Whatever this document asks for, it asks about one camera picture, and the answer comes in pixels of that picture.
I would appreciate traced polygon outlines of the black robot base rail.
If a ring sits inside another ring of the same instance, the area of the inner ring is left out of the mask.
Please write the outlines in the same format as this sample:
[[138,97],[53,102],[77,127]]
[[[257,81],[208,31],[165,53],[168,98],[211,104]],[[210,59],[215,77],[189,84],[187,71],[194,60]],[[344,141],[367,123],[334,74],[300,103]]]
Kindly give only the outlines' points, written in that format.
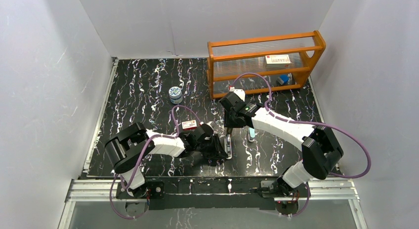
[[135,190],[115,186],[117,199],[148,203],[150,210],[256,208],[295,213],[309,195],[301,184],[286,192],[276,177],[147,177]]

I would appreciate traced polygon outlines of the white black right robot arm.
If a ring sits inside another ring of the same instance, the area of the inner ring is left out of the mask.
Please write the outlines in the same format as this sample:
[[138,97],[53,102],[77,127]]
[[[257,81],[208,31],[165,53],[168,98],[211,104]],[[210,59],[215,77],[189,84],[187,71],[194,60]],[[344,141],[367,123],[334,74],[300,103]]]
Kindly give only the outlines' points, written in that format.
[[242,95],[229,92],[220,99],[227,128],[250,127],[273,134],[295,146],[302,160],[290,166],[271,186],[284,196],[292,196],[303,183],[324,180],[343,157],[343,150],[329,127],[297,124]]

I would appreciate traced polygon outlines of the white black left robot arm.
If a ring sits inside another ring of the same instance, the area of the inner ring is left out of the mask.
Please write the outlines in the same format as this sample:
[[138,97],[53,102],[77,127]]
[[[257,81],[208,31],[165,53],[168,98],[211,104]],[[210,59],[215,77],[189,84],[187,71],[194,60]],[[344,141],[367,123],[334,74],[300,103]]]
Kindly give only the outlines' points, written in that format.
[[150,154],[184,158],[199,152],[209,160],[230,159],[227,150],[212,122],[200,123],[192,130],[166,135],[146,129],[141,122],[135,123],[111,137],[104,145],[105,152],[118,176],[122,188],[135,197],[143,197],[148,185],[140,170],[143,157]]

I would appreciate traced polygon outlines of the red white staple box sleeve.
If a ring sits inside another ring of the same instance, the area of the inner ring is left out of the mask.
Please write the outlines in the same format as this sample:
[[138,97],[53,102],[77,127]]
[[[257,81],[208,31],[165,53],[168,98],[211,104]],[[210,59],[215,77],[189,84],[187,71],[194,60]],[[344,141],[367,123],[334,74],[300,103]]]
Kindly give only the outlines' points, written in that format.
[[196,120],[188,120],[188,121],[183,121],[181,123],[182,129],[183,130],[192,130],[198,127],[198,123]]

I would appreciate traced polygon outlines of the white metal stapler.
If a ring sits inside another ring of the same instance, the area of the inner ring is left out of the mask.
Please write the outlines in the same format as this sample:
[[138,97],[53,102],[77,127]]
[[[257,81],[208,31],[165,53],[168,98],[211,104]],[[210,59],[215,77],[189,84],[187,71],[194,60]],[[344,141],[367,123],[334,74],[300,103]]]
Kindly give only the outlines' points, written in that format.
[[233,128],[225,128],[225,138],[224,138],[224,149],[225,152],[227,154],[227,158],[226,159],[231,159],[232,158],[232,144],[231,144],[231,135],[232,135],[232,131]]

